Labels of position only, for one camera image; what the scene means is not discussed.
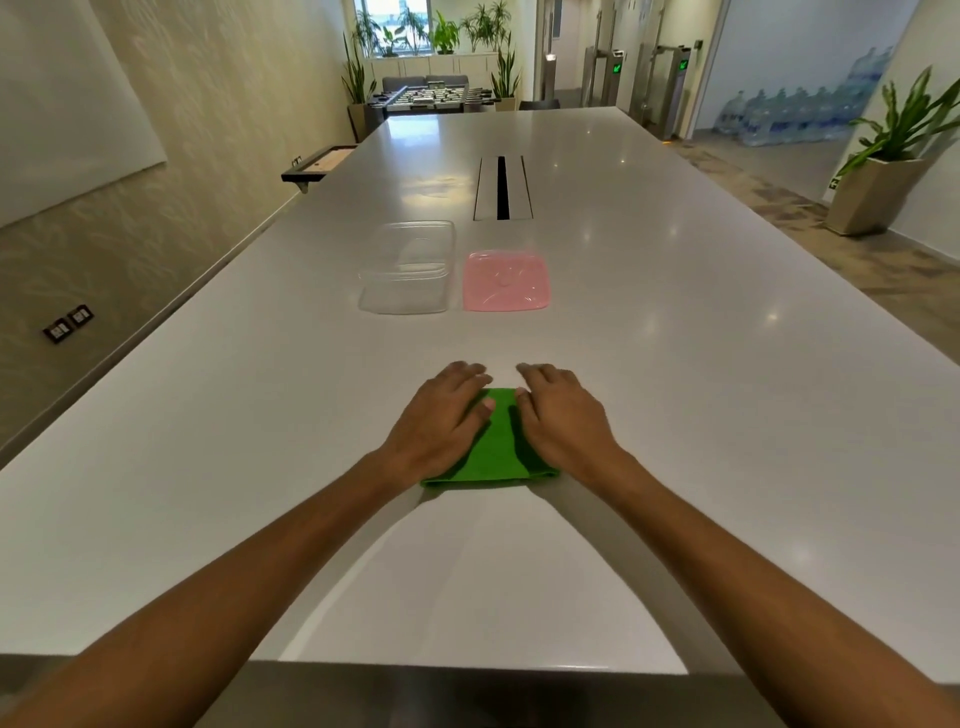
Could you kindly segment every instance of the plant pot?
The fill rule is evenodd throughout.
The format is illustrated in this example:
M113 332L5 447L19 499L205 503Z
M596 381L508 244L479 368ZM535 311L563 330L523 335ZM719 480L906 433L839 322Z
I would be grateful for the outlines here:
M884 232L931 163L931 159L867 159L841 178L825 222L827 229L839 235Z
M357 140L357 144L366 139L370 134L367 128L366 108L366 104L350 104L347 106L347 114L350 117L350 125L353 128L353 138Z

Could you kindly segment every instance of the folded green towel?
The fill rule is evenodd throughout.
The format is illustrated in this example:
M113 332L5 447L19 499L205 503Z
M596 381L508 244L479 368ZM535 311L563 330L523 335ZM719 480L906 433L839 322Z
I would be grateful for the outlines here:
M488 487L512 485L511 480L530 480L559 474L544 463L523 436L520 411L512 389L488 389L481 397L496 401L496 408L470 452L443 475L424 480L423 485L478 482Z

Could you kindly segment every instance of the hand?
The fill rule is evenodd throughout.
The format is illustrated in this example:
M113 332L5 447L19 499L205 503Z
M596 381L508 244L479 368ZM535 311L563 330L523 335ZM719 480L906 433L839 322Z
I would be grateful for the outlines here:
M531 390L516 390L523 434L547 463L588 486L636 464L613 439L603 404L573 372L553 364L517 364L516 369Z
M496 407L487 397L467 412L480 391L493 381L486 371L482 364L455 361L423 383L377 451L391 479L409 488L445 473L467 454Z

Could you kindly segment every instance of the pink plastic lid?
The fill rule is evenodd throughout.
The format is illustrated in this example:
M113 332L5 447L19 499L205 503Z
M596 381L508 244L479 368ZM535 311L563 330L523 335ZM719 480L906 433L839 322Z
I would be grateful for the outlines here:
M539 255L473 253L464 266L464 310L529 311L550 304L550 277Z

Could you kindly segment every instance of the dark chair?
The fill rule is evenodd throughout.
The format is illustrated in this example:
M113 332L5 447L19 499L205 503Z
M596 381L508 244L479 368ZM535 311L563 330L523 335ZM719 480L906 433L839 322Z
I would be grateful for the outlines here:
M560 99L550 99L549 101L521 101L521 111L546 111L548 109L559 109Z
M426 82L432 84L437 81L442 81L446 85L464 85L466 87L470 86L470 79L466 76L427 76Z
M422 76L384 76L384 93L396 93L406 85L426 85L426 79Z

